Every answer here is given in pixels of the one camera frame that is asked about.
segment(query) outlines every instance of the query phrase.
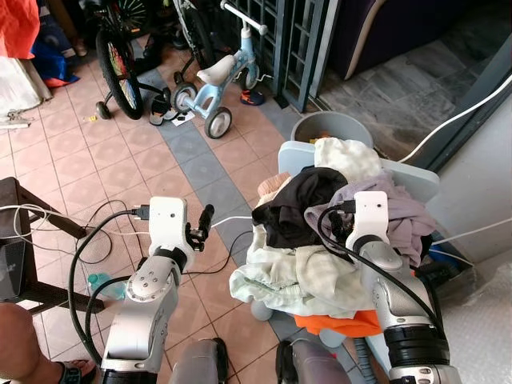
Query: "plastic bottle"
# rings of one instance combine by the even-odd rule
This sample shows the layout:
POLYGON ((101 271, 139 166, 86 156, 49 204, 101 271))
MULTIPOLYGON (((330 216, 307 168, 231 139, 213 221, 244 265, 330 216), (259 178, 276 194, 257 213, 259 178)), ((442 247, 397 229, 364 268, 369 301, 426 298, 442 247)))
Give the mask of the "plastic bottle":
MULTIPOLYGON (((87 278, 89 286, 94 292, 101 284, 108 282, 112 278, 108 274, 90 274, 87 278)), ((123 300, 125 298, 126 283, 115 282, 104 288, 100 294, 113 300, 123 300)))

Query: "orange cloth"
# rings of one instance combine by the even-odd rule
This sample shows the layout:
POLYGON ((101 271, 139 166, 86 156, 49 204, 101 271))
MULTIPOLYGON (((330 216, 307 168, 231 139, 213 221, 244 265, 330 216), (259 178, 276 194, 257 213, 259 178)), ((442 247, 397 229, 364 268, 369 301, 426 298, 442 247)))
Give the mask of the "orange cloth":
POLYGON ((0 0, 0 56, 32 58, 39 33, 36 0, 0 0))
POLYGON ((325 328, 344 334, 349 338, 364 338, 382 333, 375 310, 359 310, 354 318, 295 315, 295 322, 297 326, 307 328, 310 334, 319 334, 325 328))

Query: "pile of clothes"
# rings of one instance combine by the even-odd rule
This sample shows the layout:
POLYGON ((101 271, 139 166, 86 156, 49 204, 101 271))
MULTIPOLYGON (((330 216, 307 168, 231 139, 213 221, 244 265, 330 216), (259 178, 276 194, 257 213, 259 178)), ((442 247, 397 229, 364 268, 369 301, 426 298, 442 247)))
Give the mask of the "pile of clothes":
MULTIPOLYGON (((424 205, 394 184, 374 150, 353 140, 322 138, 315 143, 314 166, 293 178, 279 174, 258 188, 254 239, 247 264, 230 277, 231 295, 294 314, 298 326, 315 334, 323 328, 351 337, 380 333, 360 269, 329 253, 317 233, 318 217, 327 207, 353 200, 363 190, 386 192, 390 244, 418 266, 422 240, 435 229, 424 205)), ((340 240, 336 230, 350 232, 353 215, 337 217, 327 215, 322 227, 340 240)))

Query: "bike seat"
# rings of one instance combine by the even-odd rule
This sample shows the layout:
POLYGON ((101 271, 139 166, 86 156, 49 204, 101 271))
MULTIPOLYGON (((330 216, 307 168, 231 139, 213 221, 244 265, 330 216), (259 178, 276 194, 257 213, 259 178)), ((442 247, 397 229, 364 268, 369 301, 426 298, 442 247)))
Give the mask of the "bike seat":
POLYGON ((232 54, 228 54, 213 64, 210 68, 200 70, 198 72, 198 78, 211 86, 220 86, 230 75, 231 68, 233 68, 234 64, 234 56, 232 54))

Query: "wall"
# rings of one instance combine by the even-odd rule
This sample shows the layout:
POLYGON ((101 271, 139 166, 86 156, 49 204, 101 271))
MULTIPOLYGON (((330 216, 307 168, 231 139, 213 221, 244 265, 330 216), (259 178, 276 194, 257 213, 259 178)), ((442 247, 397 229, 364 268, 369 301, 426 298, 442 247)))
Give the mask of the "wall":
MULTIPOLYGON (((427 205, 445 237, 512 217, 512 96, 439 172, 427 205)), ((473 262, 512 249, 512 223, 453 241, 473 262)))

